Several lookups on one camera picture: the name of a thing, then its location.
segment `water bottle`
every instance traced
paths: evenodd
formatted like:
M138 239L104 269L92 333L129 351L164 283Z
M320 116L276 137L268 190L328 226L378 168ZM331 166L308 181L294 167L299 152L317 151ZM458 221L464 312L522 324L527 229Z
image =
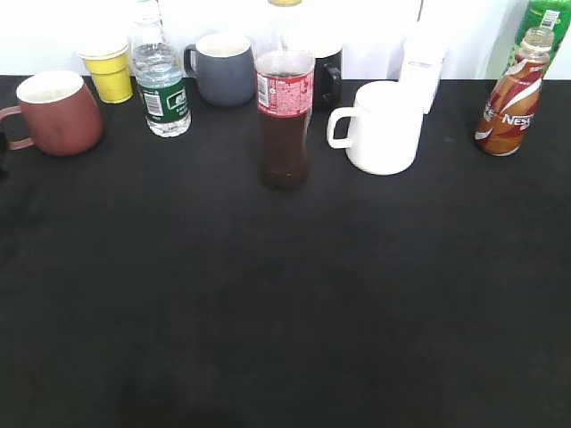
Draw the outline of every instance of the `water bottle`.
M190 110L178 55L164 37L156 1L135 7L131 59L146 121L157 136L179 136L190 126Z

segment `paper cup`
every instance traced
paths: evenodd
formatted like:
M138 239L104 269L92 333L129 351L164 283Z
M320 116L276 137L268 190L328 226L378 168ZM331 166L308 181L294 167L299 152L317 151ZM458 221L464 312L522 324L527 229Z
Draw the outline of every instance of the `paper cup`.
M127 40L118 37L97 39L78 50L104 103L123 103L133 96L127 49Z

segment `clear bottle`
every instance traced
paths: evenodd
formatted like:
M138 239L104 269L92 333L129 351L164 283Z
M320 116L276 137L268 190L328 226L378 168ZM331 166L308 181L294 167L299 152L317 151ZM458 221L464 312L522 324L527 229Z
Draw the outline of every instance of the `clear bottle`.
M183 73L175 49L165 39L155 0L135 3L131 59L149 128L157 136L185 133L191 119Z
M304 46L302 13L302 0L269 0L268 28L253 50L263 131L262 182L282 190L300 186L309 172L305 137L315 58Z
M508 156L519 149L532 124L542 88L543 74L550 63L553 31L529 29L484 108L476 131L477 145L493 156Z

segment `red label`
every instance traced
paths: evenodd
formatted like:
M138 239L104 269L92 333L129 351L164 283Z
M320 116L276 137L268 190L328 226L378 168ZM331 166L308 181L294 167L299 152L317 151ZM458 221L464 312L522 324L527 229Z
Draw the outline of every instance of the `red label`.
M313 71L295 78L258 73L258 109L277 118L293 118L311 109Z

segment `white mug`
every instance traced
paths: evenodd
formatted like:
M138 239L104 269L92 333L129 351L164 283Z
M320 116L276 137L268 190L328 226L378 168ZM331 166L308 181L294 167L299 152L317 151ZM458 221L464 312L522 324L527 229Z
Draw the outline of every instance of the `white mug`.
M346 149L352 164L369 174L397 174L417 156L423 113L422 100L408 86L368 83L357 91L354 107L331 113L327 141L334 149ZM337 121L347 117L351 118L347 138L334 139Z

